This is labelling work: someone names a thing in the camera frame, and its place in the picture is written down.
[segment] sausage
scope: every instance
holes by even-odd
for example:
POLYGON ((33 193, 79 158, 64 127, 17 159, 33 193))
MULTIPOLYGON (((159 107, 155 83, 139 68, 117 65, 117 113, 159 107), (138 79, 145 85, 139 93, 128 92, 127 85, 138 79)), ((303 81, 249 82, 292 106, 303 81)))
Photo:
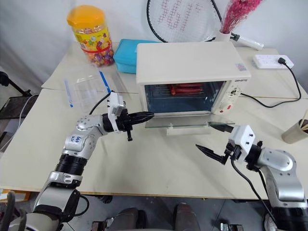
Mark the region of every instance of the sausage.
POLYGON ((200 88, 202 83, 178 83, 177 87, 180 88, 200 88))
POLYGON ((175 86, 173 84, 169 85, 169 89, 170 89, 170 93, 171 95, 176 95, 176 90, 175 90, 175 86))
POLYGON ((185 94, 188 94, 188 93, 199 93, 199 92, 202 92, 202 88, 176 88, 175 92, 176 93, 185 93, 185 94))

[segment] electrical outlet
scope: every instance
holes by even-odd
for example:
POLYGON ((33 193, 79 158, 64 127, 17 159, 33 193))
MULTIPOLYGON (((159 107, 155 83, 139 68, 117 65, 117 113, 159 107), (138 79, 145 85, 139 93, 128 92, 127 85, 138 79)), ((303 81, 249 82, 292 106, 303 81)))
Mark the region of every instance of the electrical outlet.
POLYGON ((256 54, 253 62, 258 69, 287 69, 285 65, 278 63, 279 58, 284 58, 289 68, 294 66, 288 56, 280 54, 256 54))

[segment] person's leg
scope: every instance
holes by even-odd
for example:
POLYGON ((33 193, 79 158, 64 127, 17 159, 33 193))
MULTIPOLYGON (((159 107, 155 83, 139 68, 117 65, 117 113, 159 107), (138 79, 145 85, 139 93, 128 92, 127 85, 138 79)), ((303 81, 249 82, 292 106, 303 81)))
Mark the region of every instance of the person's leg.
POLYGON ((108 231, 132 230, 136 228, 138 220, 138 209, 127 208, 121 211, 112 222, 108 231))
POLYGON ((175 213, 175 231, 200 231, 196 214, 189 205, 178 204, 175 213))

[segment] orange jar lid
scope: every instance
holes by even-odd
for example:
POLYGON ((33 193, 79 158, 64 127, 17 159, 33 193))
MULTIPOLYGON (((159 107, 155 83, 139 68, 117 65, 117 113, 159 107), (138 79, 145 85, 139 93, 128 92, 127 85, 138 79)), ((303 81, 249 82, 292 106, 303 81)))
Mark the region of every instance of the orange jar lid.
POLYGON ((81 5, 72 9, 66 20, 76 29, 93 28, 105 21, 105 15, 95 6, 81 5))

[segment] white backdrop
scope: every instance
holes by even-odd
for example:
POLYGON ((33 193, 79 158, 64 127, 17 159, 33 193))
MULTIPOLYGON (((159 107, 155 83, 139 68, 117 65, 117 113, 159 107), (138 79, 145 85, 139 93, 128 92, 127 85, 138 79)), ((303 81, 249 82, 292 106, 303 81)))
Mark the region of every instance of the white backdrop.
MULTIPOLYGON (((216 2, 223 14, 228 1, 216 2)), ((13 81, 39 91, 74 40, 66 16, 81 4, 105 11, 113 41, 157 40, 147 25, 146 0, 0 0, 0 65, 13 81)), ((263 0, 235 31, 288 55, 306 89, 307 10, 307 0, 263 0)))

